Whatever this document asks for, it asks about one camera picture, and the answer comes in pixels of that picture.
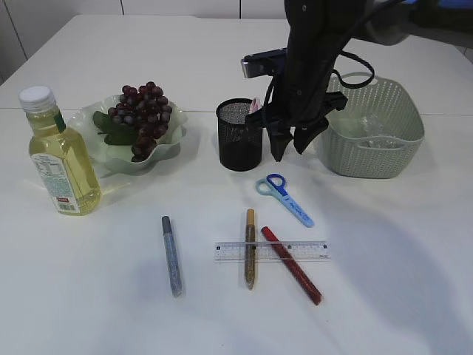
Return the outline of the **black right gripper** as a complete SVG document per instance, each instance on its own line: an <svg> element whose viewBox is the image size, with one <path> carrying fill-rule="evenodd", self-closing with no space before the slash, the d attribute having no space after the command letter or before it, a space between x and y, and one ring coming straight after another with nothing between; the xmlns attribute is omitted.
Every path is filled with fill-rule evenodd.
<svg viewBox="0 0 473 355"><path fill-rule="evenodd" d="M326 92L321 100L305 106L301 103L289 104L271 102L254 113L245 116L245 124L266 128L270 140L270 152L275 161L280 162L287 145L292 141L291 128L294 131L294 146L302 154L310 143L329 126L326 116L332 111L341 111L347 105L347 97L340 91Z"/></svg>

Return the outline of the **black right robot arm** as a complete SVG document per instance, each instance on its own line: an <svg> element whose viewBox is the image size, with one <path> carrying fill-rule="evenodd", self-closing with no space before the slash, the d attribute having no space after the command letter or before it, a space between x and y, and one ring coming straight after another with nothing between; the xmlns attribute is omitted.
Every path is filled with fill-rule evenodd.
<svg viewBox="0 0 473 355"><path fill-rule="evenodd" d="M326 130L327 114L345 107L341 93L327 91L339 56L374 70L345 50L351 39L391 46L414 35L472 46L471 1L286 1L285 16L287 46L241 60L246 78L271 78L262 108L245 121L266 128L277 161L290 142L303 153Z"/></svg>

